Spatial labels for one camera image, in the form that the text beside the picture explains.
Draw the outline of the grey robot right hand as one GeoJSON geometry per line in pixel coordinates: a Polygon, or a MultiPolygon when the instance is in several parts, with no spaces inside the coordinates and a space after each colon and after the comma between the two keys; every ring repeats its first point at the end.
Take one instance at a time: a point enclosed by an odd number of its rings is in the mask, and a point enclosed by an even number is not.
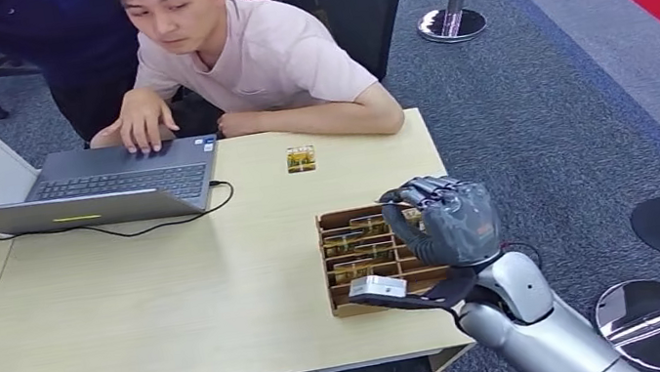
{"type": "Polygon", "coordinates": [[[392,233],[426,265],[468,267],[501,254],[498,213],[483,184],[415,177],[378,203],[392,233]]]}

